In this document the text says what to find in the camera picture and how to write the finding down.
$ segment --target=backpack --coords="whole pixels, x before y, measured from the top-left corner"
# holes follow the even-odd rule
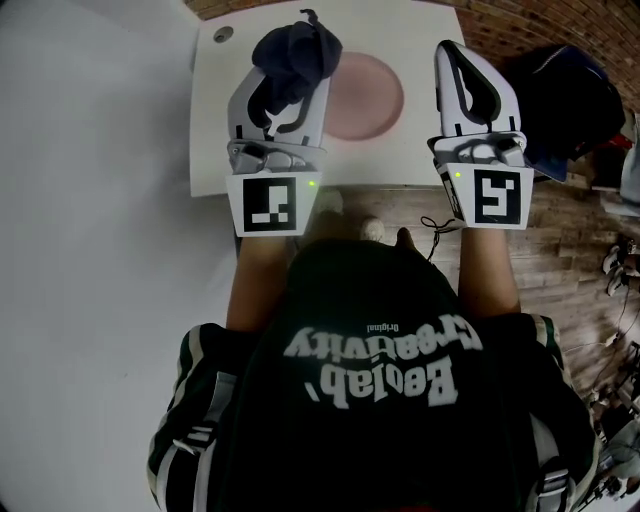
[[[501,329],[492,325],[496,321]],[[522,404],[525,421],[530,420],[531,429],[521,435],[533,436],[537,467],[526,470],[520,510],[569,512],[587,495],[600,444],[573,390],[552,322],[537,315],[509,315],[488,319],[479,333],[496,338],[501,379],[511,384],[505,399]],[[536,342],[514,343],[514,333]],[[224,482],[237,395],[257,343],[253,335],[214,324],[195,327],[185,336],[174,398],[151,442],[147,468],[162,512],[214,508]],[[524,360],[531,364],[522,364]],[[580,460],[584,448],[588,461]]]
[[[518,96],[525,157],[536,170],[565,181],[576,160],[619,133],[622,100],[606,73],[578,48],[560,46],[523,57],[509,80]]]

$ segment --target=person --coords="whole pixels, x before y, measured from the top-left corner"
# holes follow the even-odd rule
[[[600,456],[609,468],[604,476],[627,479],[626,494],[640,488],[640,425],[617,396],[603,412],[600,425],[607,444]]]
[[[611,246],[608,254],[602,260],[602,271],[609,274],[613,271],[609,285],[607,286],[607,294],[610,297],[618,291],[625,288],[631,290],[640,290],[640,266],[638,265],[638,255],[636,252],[636,244],[632,238],[620,236],[617,243]]]
[[[598,444],[506,233],[462,231],[456,295],[406,228],[358,236],[333,197],[290,265],[285,239],[245,238],[226,329],[184,338],[150,447],[160,509],[569,510]]]

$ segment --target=black cable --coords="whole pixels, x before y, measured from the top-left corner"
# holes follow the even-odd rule
[[[620,317],[618,318],[618,322],[617,322],[618,325],[616,326],[616,339],[614,341],[616,348],[613,351],[613,354],[611,354],[609,361],[607,361],[607,364],[604,365],[604,367],[600,370],[596,378],[593,380],[593,384],[591,384],[591,389],[595,389],[596,384],[598,383],[598,379],[600,379],[600,376],[604,373],[604,371],[607,368],[609,368],[609,366],[611,366],[611,363],[613,363],[613,361],[615,360],[616,354],[620,349],[620,345],[622,345],[620,341],[622,340],[622,338],[624,338],[627,335],[627,333],[631,330],[631,327],[633,327],[633,324],[635,324],[636,320],[638,319],[638,313],[640,313],[640,308],[638,309],[638,313],[636,313],[636,318],[633,320],[633,323],[629,326],[629,329],[627,329],[627,331],[622,336],[620,336],[620,323],[622,322],[622,317],[624,316],[624,312],[627,310],[627,303],[629,302],[629,290],[630,288],[627,286],[627,294],[624,297],[624,305],[622,306],[622,313],[620,313]]]
[[[431,248],[431,252],[429,253],[429,257],[427,258],[428,262],[431,262],[433,253],[435,252],[436,247],[438,247],[438,244],[440,243],[440,235],[446,235],[447,233],[452,233],[460,229],[459,227],[448,227],[449,224],[455,221],[456,219],[449,219],[447,222],[445,222],[441,226],[438,226],[438,224],[436,224],[436,221],[433,220],[431,217],[427,217],[426,215],[423,215],[422,217],[420,217],[420,222],[422,222],[422,225],[424,227],[434,230],[433,247]]]

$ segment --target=sneaker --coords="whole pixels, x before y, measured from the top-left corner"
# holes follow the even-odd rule
[[[625,286],[626,283],[623,282],[625,281],[623,276],[625,276],[624,268],[619,266],[614,272],[611,281],[609,281],[609,286],[607,286],[607,295],[609,295],[609,297],[613,297],[613,294],[616,293],[617,290]]]
[[[369,217],[360,228],[360,240],[382,242],[384,240],[384,223],[378,217]]]
[[[633,238],[627,239],[627,254],[636,254],[638,246]]]
[[[602,261],[602,271],[605,274],[608,274],[613,269],[618,268],[620,266],[620,262],[618,261],[618,254],[620,253],[620,246],[613,245],[611,249],[609,249],[609,254],[607,254]]]

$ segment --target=wooden floor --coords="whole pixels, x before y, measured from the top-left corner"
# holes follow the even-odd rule
[[[416,246],[428,255],[433,231],[422,226],[427,215],[438,224],[452,217],[443,189],[362,190],[342,189],[347,213],[356,218],[374,215],[387,226],[387,243],[395,242],[397,228],[410,229]],[[555,183],[539,183],[526,231],[509,232],[513,268],[524,311],[546,315],[560,328],[577,391],[588,394],[598,373],[601,385],[615,377],[631,341],[640,342],[640,319],[617,346],[604,342],[616,332],[625,292],[606,294],[608,278],[602,273],[603,256],[618,233],[640,242],[640,221],[608,215],[597,193]],[[454,289],[458,285],[460,232],[442,235],[432,259]],[[626,331],[640,310],[640,294],[629,293],[620,328]],[[571,350],[584,345],[584,348]]]

